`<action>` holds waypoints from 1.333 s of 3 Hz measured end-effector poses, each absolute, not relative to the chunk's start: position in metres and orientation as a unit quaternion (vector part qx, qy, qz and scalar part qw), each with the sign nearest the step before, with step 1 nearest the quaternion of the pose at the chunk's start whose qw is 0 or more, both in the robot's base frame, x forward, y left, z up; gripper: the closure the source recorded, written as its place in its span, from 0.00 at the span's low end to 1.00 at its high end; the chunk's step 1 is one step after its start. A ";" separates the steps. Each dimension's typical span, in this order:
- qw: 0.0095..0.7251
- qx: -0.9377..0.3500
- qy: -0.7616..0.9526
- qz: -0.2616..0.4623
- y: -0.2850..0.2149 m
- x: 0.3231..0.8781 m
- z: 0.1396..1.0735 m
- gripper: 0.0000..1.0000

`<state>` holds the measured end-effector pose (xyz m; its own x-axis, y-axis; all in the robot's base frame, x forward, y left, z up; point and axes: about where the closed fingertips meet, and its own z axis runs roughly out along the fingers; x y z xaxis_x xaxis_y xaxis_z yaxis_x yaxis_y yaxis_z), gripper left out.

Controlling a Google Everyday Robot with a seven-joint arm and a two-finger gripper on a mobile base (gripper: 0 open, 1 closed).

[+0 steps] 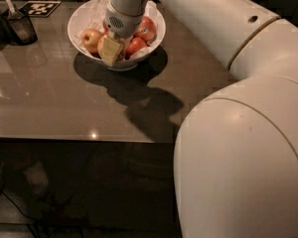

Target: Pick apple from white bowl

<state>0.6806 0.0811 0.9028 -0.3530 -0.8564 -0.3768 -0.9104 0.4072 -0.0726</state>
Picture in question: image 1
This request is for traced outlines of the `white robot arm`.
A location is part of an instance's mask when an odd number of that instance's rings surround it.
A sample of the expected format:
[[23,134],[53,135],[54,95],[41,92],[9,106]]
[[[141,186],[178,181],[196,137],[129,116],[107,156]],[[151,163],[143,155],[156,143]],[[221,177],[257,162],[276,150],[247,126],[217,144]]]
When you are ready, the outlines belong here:
[[[110,0],[112,38],[148,0]],[[183,238],[298,238],[298,28],[250,0],[159,0],[234,84],[185,118],[174,155]]]

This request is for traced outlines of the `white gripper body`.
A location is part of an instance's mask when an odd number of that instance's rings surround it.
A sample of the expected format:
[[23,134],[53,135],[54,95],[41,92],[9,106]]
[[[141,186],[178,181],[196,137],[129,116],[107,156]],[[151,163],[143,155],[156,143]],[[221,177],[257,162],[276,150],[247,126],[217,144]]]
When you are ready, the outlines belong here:
[[105,25],[120,38],[132,36],[139,28],[143,17],[143,6],[133,5],[126,12],[120,12],[108,3],[105,12]]

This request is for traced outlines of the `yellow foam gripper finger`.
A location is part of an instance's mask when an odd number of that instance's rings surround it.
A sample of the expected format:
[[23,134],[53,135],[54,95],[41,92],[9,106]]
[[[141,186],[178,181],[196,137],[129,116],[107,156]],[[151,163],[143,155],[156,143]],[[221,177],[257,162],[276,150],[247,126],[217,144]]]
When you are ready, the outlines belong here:
[[105,64],[113,66],[122,56],[124,44],[113,32],[109,32],[103,38],[101,57]]

